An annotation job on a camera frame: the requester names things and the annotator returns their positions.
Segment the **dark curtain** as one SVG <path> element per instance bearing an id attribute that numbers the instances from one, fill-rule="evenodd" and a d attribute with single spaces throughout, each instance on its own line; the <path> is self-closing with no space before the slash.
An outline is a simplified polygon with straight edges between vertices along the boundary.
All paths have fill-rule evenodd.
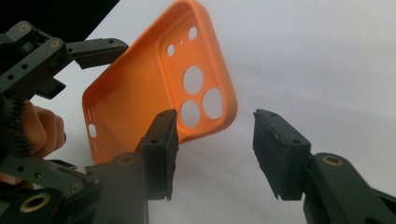
<path id="1" fill-rule="evenodd" d="M 85 40 L 120 0 L 0 0 L 0 34 L 20 21 L 65 42 Z"/>

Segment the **orange phone case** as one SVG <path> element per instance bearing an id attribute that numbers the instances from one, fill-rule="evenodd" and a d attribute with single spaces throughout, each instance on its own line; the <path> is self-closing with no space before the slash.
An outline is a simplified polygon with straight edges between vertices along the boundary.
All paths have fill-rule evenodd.
<path id="1" fill-rule="evenodd" d="M 82 106 L 96 163 L 134 150 L 164 110 L 177 111 L 181 143 L 229 127 L 237 99 L 206 9 L 175 0 L 84 91 Z"/>

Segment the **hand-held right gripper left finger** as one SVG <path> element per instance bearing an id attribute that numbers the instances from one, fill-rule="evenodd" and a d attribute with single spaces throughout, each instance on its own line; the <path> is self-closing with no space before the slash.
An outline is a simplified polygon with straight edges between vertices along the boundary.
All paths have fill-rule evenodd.
<path id="1" fill-rule="evenodd" d="M 170 200 L 178 151 L 177 112 L 156 115 L 133 152 L 87 169 L 100 185 L 92 224 L 149 224 L 149 202 Z"/>

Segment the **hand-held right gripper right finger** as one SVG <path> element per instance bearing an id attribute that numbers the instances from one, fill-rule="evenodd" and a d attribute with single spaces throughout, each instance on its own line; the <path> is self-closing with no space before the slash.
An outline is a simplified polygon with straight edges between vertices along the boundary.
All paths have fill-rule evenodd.
<path id="1" fill-rule="evenodd" d="M 347 159 L 311 153 L 280 115 L 254 113 L 253 150 L 275 197 L 304 202 L 308 224 L 396 224 L 396 198 L 371 188 Z"/>

